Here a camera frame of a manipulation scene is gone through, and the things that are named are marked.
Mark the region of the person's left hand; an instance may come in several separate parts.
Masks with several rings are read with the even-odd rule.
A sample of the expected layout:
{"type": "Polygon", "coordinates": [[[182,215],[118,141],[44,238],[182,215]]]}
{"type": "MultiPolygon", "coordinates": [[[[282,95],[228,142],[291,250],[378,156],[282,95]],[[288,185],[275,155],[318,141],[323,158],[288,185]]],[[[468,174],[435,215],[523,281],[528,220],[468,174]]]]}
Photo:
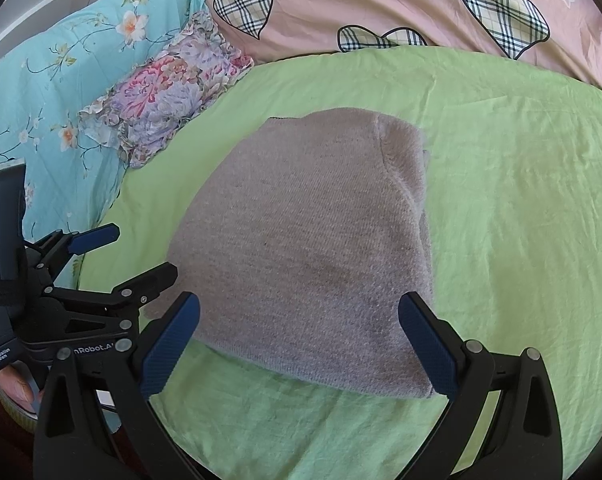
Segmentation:
{"type": "Polygon", "coordinates": [[[37,414],[44,392],[38,388],[30,372],[23,374],[23,371],[20,365],[10,365],[0,370],[0,390],[24,411],[37,414]]]}

